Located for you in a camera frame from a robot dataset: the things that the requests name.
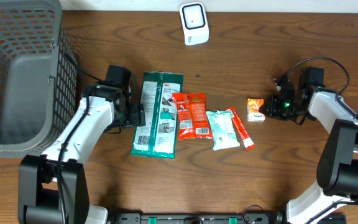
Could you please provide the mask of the orange tissue packet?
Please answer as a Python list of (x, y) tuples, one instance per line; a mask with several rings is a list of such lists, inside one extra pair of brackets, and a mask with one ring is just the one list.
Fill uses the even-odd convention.
[(248, 122), (263, 122), (265, 115), (259, 111), (264, 104), (263, 99), (248, 98), (247, 99), (247, 120)]

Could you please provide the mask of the green white 3M package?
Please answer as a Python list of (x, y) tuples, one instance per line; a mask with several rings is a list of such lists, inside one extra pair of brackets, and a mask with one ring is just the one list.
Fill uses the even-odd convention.
[(145, 125), (135, 129), (131, 155), (175, 158), (177, 107), (173, 94), (181, 92), (182, 84), (182, 74), (144, 73), (140, 103), (144, 106)]

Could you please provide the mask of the red Nescafe stick sachet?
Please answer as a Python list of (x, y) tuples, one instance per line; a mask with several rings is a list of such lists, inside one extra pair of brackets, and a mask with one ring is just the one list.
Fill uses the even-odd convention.
[(244, 123), (242, 122), (240, 116), (238, 115), (235, 107), (230, 106), (230, 107), (226, 108), (226, 111), (230, 112), (232, 123), (233, 123), (236, 131), (240, 135), (245, 149), (249, 151), (252, 148), (254, 148), (255, 144), (254, 144), (253, 140), (251, 139), (251, 137), (249, 136), (249, 133), (247, 132), (246, 127), (244, 126)]

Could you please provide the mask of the red Nescafe coffee pack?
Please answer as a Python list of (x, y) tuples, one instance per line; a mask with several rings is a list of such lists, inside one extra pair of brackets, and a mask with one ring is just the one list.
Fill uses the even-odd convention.
[(174, 93), (172, 99), (177, 107), (179, 140), (213, 138), (204, 93)]

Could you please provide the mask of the mint green wet wipes pack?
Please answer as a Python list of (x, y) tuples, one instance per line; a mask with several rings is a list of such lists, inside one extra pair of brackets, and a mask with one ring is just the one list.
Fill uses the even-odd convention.
[(240, 146), (230, 112), (219, 110), (216, 112), (207, 111), (206, 115), (213, 134), (214, 151)]

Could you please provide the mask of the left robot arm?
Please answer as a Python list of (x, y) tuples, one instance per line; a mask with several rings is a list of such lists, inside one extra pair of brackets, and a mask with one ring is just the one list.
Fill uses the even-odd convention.
[(109, 223), (107, 208), (90, 202), (85, 165), (100, 136), (113, 128), (145, 125), (141, 103), (127, 88), (90, 85), (57, 139), (19, 166), (19, 223)]

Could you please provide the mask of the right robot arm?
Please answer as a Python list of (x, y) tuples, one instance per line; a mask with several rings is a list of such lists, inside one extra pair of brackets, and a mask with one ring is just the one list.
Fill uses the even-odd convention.
[(259, 111), (283, 121), (315, 119), (329, 134), (315, 182), (287, 203), (283, 222), (318, 223), (340, 207), (358, 205), (358, 114), (338, 92), (321, 84), (302, 84), (296, 93), (281, 87)]

